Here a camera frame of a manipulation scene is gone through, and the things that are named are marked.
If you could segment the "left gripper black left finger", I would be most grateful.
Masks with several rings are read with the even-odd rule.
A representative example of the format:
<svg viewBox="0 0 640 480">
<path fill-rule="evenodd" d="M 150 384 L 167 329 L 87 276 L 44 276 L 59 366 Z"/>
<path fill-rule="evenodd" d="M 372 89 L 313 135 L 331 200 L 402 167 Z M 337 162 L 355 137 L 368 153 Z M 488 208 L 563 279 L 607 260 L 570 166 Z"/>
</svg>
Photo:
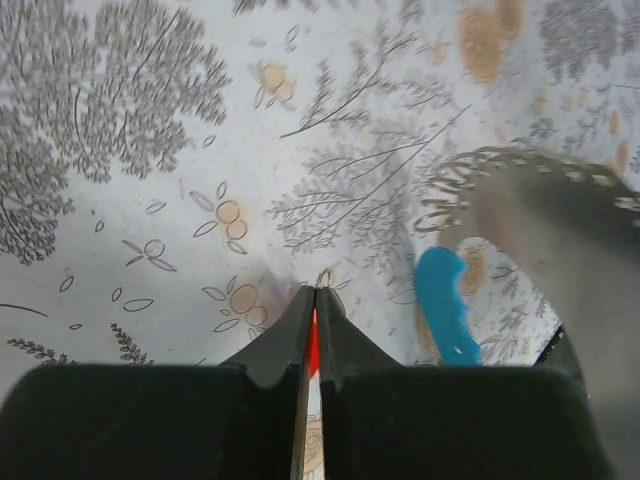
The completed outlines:
<svg viewBox="0 0 640 480">
<path fill-rule="evenodd" d="M 1 409 L 5 479 L 299 479 L 313 290 L 214 366 L 42 366 Z"/>
</svg>

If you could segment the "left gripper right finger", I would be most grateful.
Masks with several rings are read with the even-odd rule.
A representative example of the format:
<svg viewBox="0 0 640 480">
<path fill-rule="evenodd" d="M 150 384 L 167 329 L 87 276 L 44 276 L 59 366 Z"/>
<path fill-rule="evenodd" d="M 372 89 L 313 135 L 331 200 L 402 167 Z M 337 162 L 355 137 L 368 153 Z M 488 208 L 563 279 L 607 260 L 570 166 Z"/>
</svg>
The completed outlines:
<svg viewBox="0 0 640 480">
<path fill-rule="evenodd" d="M 578 388 L 540 367 L 408 367 L 321 288 L 325 474 L 330 479 L 611 479 Z"/>
</svg>

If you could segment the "red tag key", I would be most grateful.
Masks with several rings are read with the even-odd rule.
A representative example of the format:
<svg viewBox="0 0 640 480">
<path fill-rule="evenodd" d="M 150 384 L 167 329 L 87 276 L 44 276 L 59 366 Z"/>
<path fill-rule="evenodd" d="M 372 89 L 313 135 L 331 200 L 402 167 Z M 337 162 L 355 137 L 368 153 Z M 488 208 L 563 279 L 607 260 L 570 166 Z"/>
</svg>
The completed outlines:
<svg viewBox="0 0 640 480">
<path fill-rule="evenodd" d="M 319 370 L 320 364 L 319 353 L 319 330 L 317 321 L 317 310 L 314 309 L 311 318 L 311 326 L 309 331 L 309 342 L 307 358 L 309 363 L 310 377 L 314 378 Z"/>
</svg>

